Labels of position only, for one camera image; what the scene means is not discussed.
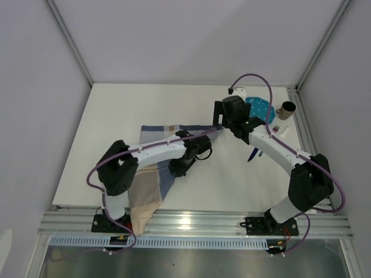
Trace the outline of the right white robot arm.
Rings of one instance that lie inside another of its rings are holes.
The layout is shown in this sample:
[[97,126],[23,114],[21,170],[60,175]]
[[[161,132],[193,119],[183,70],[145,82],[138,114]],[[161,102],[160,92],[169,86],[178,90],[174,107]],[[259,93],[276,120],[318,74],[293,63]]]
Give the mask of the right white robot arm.
[[236,138],[263,151],[289,175],[287,196],[264,213],[268,233],[279,233],[288,220],[313,209],[334,192],[327,158],[300,152],[272,132],[263,132],[260,126],[267,125],[250,116],[250,104],[240,96],[214,102],[213,125],[230,129]]

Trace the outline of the blue beige checked cloth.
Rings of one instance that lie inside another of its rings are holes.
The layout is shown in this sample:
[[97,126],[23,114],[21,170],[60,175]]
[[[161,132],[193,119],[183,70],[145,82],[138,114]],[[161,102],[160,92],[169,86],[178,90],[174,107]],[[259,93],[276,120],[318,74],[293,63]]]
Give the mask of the blue beige checked cloth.
[[[140,132],[140,143],[161,140],[174,135],[179,130],[186,130],[192,135],[197,135],[212,128],[209,125],[143,125]],[[169,161],[164,160],[138,171],[128,190],[132,230],[137,236],[144,233],[146,224],[161,206],[177,179],[170,173],[168,165]]]

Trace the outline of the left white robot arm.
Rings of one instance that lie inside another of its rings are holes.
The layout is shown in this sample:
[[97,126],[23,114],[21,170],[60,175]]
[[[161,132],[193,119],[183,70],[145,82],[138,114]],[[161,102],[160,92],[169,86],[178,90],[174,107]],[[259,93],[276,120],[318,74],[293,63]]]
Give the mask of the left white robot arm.
[[205,131],[192,135],[186,130],[165,139],[129,146],[122,140],[114,142],[96,165],[99,181],[104,186],[104,224],[112,232],[125,226],[122,195],[131,187],[134,177],[148,166],[167,161],[168,172],[182,177],[204,152],[212,153],[212,143]]

